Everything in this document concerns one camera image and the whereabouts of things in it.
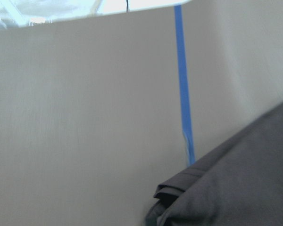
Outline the dark brown t-shirt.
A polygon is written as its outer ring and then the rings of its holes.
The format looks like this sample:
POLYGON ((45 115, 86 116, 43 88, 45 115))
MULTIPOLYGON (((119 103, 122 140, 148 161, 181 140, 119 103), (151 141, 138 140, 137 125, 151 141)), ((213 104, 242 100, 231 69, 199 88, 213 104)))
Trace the dark brown t-shirt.
POLYGON ((147 226, 283 226, 283 103, 157 186, 147 226))

